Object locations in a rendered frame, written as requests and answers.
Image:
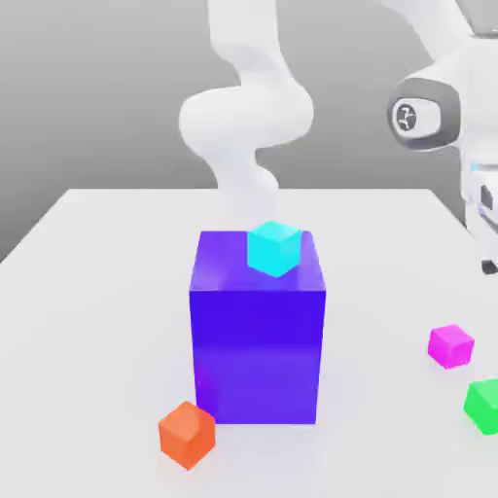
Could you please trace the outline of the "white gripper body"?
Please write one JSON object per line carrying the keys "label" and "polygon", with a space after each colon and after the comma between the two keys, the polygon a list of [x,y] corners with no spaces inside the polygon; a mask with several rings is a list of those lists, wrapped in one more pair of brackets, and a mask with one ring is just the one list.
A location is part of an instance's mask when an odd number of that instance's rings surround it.
{"label": "white gripper body", "polygon": [[480,253],[484,274],[498,273],[498,225],[484,214],[468,214],[467,229],[473,236]]}

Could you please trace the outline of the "small magenta cube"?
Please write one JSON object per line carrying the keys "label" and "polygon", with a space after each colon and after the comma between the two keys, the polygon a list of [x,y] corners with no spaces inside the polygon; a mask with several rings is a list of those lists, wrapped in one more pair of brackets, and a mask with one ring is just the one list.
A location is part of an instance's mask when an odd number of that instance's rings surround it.
{"label": "small magenta cube", "polygon": [[468,365],[471,361],[475,339],[457,325],[446,325],[431,330],[428,355],[440,366],[448,369]]}

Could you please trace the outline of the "small green cube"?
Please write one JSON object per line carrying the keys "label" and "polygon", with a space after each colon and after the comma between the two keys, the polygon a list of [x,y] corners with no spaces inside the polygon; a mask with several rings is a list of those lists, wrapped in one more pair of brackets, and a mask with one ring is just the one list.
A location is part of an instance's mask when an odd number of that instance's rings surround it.
{"label": "small green cube", "polygon": [[471,382],[464,411],[483,434],[498,434],[498,378]]}

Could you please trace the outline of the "small cyan cube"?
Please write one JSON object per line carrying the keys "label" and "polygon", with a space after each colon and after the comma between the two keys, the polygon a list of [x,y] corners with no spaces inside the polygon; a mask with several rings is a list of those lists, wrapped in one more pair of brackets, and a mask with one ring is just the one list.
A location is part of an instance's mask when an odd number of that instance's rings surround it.
{"label": "small cyan cube", "polygon": [[268,221],[247,232],[247,265],[279,278],[301,263],[302,230]]}

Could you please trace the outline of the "small orange cube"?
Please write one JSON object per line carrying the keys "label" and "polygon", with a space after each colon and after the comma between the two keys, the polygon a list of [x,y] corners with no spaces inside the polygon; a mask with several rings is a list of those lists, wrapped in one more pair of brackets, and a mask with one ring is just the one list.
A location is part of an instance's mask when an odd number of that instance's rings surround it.
{"label": "small orange cube", "polygon": [[184,402],[159,422],[160,449],[186,470],[191,470],[214,446],[215,419]]}

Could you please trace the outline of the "large purple box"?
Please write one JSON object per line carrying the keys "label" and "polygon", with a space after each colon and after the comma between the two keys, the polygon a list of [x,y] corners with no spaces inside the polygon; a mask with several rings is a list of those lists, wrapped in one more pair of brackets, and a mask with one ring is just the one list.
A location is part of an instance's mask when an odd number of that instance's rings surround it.
{"label": "large purple box", "polygon": [[190,285],[197,405],[219,424],[316,421],[326,285],[310,232],[275,278],[247,265],[243,231],[200,234]]}

